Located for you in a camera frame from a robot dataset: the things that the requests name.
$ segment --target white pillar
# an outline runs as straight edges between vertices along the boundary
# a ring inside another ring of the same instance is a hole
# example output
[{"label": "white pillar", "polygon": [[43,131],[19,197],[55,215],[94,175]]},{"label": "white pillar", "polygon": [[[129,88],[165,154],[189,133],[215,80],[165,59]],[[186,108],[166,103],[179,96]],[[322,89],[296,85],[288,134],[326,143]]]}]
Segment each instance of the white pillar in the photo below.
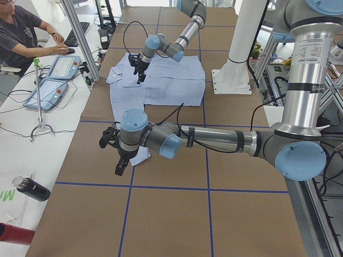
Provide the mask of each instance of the white pillar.
[{"label": "white pillar", "polygon": [[215,94],[251,94],[245,61],[267,2],[269,0],[243,0],[227,63],[221,70],[212,70]]}]

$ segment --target desk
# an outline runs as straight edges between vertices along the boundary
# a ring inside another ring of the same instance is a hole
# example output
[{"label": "desk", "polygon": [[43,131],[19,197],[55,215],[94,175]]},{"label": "desk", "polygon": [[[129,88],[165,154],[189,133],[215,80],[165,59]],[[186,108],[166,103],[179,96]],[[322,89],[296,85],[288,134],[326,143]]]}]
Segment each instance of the desk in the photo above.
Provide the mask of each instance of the desk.
[{"label": "desk", "polygon": [[[94,15],[79,15],[80,21],[88,21],[91,23],[86,38],[92,52],[100,47],[98,28],[96,25],[93,25],[94,17]],[[69,21],[65,19],[57,29],[66,38],[71,29]],[[54,45],[54,40],[50,39],[46,46],[49,47]],[[81,58],[83,56],[79,48],[76,48],[75,55],[79,55]],[[56,56],[40,57],[40,65],[43,67],[52,64],[55,57]],[[34,70],[33,65],[29,68],[28,72],[31,70]],[[34,73],[23,77],[16,85],[15,90],[33,90],[35,88],[35,85],[33,84],[34,79]],[[64,109],[60,110],[53,108],[50,111],[43,111],[42,113],[43,121],[51,125],[55,131],[74,131],[77,128],[81,112],[90,95],[90,90],[81,76],[75,78],[73,83],[78,90],[71,102]],[[69,82],[68,90],[57,104],[59,107],[65,106],[70,99],[76,90],[74,85]],[[28,95],[13,94],[12,97],[18,101],[23,101]],[[21,103],[15,103],[8,97],[1,106],[0,112],[20,107],[22,107]],[[35,109],[22,108],[17,111],[0,114],[0,122],[5,129],[23,135],[30,135],[32,129],[38,124],[38,112]],[[37,130],[35,133],[47,131],[48,130],[45,129]],[[34,179],[51,190],[73,136],[74,133],[47,134],[36,137],[34,142],[31,143],[29,138],[22,138],[4,130],[0,130],[0,159],[2,160],[2,169],[0,173],[20,171],[35,172]],[[35,230],[46,203],[47,202],[37,202],[28,198],[21,226]],[[27,249],[28,246],[0,243],[0,256],[21,257],[26,254]]]},{"label": "desk", "polygon": [[[171,41],[189,17],[170,7],[129,7],[121,22],[142,22],[149,34]],[[252,95],[215,95],[212,69],[226,62],[236,15],[230,8],[207,8],[207,24],[185,54],[198,55],[206,73],[199,107],[184,107],[180,124],[248,131],[251,113],[261,103]],[[119,24],[101,75],[123,57]],[[145,43],[140,26],[127,30],[127,46]],[[145,107],[159,122],[175,107]],[[175,117],[168,119],[175,122]],[[27,257],[61,256],[306,256],[287,187],[267,162],[245,154],[220,154],[182,148],[174,160],[151,153],[144,163],[114,175],[118,155],[99,148],[114,121],[109,87],[100,80],[86,108]],[[268,130],[262,108],[255,124]]]}]

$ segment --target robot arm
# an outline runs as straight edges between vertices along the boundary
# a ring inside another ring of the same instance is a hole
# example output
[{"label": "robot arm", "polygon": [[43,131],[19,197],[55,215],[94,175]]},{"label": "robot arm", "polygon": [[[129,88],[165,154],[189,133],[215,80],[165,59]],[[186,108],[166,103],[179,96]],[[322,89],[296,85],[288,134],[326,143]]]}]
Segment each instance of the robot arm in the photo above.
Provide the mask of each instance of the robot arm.
[{"label": "robot arm", "polygon": [[134,75],[138,73],[137,84],[144,82],[146,77],[145,71],[148,69],[150,62],[157,51],[162,51],[176,62],[181,61],[184,56],[184,50],[189,42],[197,34],[199,29],[204,27],[206,22],[206,8],[200,1],[178,0],[177,7],[187,16],[191,17],[192,20],[175,43],[172,44],[168,42],[163,34],[150,35],[140,54],[129,55],[130,65],[135,67]]},{"label": "robot arm", "polygon": [[[277,149],[281,149],[277,156],[275,143]],[[104,131],[100,146],[106,145],[118,149],[121,159],[115,174],[120,176],[130,158],[137,155],[139,146],[148,147],[169,159],[175,157],[181,146],[205,147],[223,153],[247,153],[267,160],[281,174],[293,180],[308,180],[318,175],[326,162],[325,153],[315,142],[274,138],[272,131],[229,131],[173,123],[156,125],[149,122],[147,114],[140,109],[125,112],[120,130],[109,127]]]}]

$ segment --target black t-shirt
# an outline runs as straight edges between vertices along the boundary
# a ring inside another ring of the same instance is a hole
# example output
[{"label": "black t-shirt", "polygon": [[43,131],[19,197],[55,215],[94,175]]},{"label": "black t-shirt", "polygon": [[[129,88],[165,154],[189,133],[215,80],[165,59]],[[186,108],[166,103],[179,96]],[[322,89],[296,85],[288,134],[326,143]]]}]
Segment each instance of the black t-shirt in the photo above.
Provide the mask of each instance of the black t-shirt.
[{"label": "black t-shirt", "polygon": [[34,27],[39,27],[42,20],[19,5],[15,6],[14,24],[0,19],[0,55],[11,66],[25,71],[30,66],[32,58],[12,52],[21,43],[27,48],[37,47],[37,36]]}]

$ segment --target blue joint cap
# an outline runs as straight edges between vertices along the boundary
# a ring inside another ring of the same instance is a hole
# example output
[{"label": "blue joint cap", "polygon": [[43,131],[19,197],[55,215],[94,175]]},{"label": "blue joint cap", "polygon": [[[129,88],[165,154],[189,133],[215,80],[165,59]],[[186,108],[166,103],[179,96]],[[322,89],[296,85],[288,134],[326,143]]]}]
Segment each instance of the blue joint cap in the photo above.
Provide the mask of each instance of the blue joint cap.
[{"label": "blue joint cap", "polygon": [[327,16],[338,16],[343,14],[342,0],[306,0],[306,2],[314,11]]},{"label": "blue joint cap", "polygon": [[294,37],[292,37],[292,35],[290,34],[286,34],[286,33],[278,33],[278,32],[274,32],[274,41],[275,42],[279,42],[279,43],[294,43]]},{"label": "blue joint cap", "polygon": [[181,142],[181,138],[175,134],[171,134],[163,142],[160,148],[160,155],[168,159],[173,159],[181,146]]},{"label": "blue joint cap", "polygon": [[325,152],[320,145],[301,141],[282,149],[275,159],[275,168],[286,178],[305,181],[319,175],[326,164]]},{"label": "blue joint cap", "polygon": [[133,108],[123,114],[121,128],[128,132],[137,132],[148,124],[148,115],[141,109]]},{"label": "blue joint cap", "polygon": [[158,36],[156,35],[150,35],[146,41],[145,41],[145,45],[152,50],[157,50],[160,48],[160,39]]},{"label": "blue joint cap", "polygon": [[181,61],[183,57],[184,57],[184,51],[179,51],[172,57],[172,59],[178,63],[179,61]]},{"label": "blue joint cap", "polygon": [[180,11],[182,11],[182,10],[181,10],[182,0],[178,0],[176,6],[177,6],[177,8],[178,8]]}]

